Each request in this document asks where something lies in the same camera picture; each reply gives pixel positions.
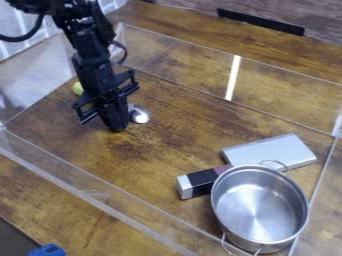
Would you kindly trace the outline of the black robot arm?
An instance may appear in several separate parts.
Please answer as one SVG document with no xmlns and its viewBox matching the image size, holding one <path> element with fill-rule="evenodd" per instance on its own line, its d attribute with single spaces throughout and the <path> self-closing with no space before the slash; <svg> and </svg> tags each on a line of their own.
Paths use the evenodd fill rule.
<svg viewBox="0 0 342 256">
<path fill-rule="evenodd" d="M 22 36 L 0 34 L 0 40 L 21 42 L 41 29 L 46 15 L 54 19 L 77 50 L 73 64 L 83 86 L 83 94 L 73 108 L 81 124 L 97 116 L 114 131 L 123 131 L 130 122 L 127 97 L 139 89 L 135 71 L 117 74 L 113 69 L 111 44 L 127 48 L 114 40 L 113 24 L 102 12 L 98 0 L 6 0 L 18 10 L 38 14 L 35 26 Z"/>
</svg>

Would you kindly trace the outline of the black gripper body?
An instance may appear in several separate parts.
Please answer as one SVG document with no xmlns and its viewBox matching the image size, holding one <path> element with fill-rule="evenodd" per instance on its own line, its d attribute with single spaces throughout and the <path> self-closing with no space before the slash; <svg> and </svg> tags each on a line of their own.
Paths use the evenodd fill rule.
<svg viewBox="0 0 342 256">
<path fill-rule="evenodd" d="M 114 72 L 109 57 L 91 63 L 89 59 L 75 54 L 73 64 L 85 89 L 73 108 L 77 111 L 79 123 L 85 124 L 99 116 L 99 106 L 107 103 L 115 104 L 121 97 L 129 97 L 139 89 L 139 83 L 133 69 L 119 74 Z"/>
</svg>

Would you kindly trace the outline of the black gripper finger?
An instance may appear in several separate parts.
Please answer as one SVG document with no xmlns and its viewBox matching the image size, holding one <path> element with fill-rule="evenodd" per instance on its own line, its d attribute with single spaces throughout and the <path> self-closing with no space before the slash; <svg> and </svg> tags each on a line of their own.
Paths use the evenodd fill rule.
<svg viewBox="0 0 342 256">
<path fill-rule="evenodd" d="M 121 97 L 115 102 L 115 130 L 123 131 L 130 122 L 127 97 Z"/>
<path fill-rule="evenodd" d="M 107 103 L 99 106 L 99 116 L 106 126 L 113 130 L 118 131 L 121 128 L 119 112 L 114 103 Z"/>
</svg>

